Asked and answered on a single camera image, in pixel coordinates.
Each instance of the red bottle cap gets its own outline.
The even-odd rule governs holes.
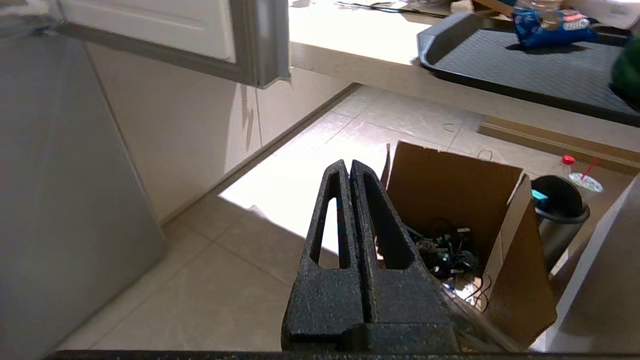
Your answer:
[[[573,163],[575,163],[575,158],[571,155],[563,155],[562,163],[565,165],[573,165]]]

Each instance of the tile floor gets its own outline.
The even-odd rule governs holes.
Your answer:
[[[324,168],[356,158],[379,172],[398,140],[544,174],[557,156],[476,133],[482,117],[359,88],[221,194],[164,231],[167,256],[59,348],[280,350],[280,324]],[[323,247],[335,252],[335,216]],[[321,261],[336,264],[325,251]]]

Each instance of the open cabinet door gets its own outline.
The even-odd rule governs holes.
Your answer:
[[[58,33],[264,88],[289,77],[287,0],[55,0]]]

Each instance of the countertop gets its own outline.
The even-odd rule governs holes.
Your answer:
[[[640,128],[444,81],[417,60],[416,35],[439,20],[343,8],[289,8],[291,65],[611,146],[640,151]]]

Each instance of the blue snack bag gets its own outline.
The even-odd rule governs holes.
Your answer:
[[[589,19],[576,10],[516,8],[513,23],[520,45],[530,48],[594,41],[598,36]]]

